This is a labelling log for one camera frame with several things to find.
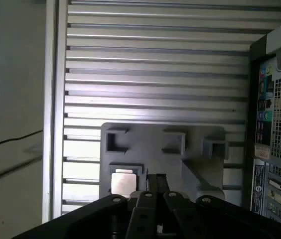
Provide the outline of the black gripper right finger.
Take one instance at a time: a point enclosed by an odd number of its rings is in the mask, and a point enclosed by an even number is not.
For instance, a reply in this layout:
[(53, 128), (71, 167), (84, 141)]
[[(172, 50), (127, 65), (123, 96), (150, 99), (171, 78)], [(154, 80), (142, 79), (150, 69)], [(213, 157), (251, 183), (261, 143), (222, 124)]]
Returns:
[(192, 202), (170, 190), (165, 174), (157, 175), (157, 187), (172, 202), (170, 208), (161, 199), (159, 239), (281, 239), (281, 223), (210, 195)]

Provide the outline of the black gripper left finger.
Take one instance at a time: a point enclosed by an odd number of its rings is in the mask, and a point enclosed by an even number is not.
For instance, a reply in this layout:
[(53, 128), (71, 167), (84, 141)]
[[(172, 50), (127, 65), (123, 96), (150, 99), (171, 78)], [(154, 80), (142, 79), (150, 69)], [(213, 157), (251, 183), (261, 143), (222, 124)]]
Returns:
[(130, 199), (111, 194), (18, 235), (20, 239), (155, 239), (157, 175)]

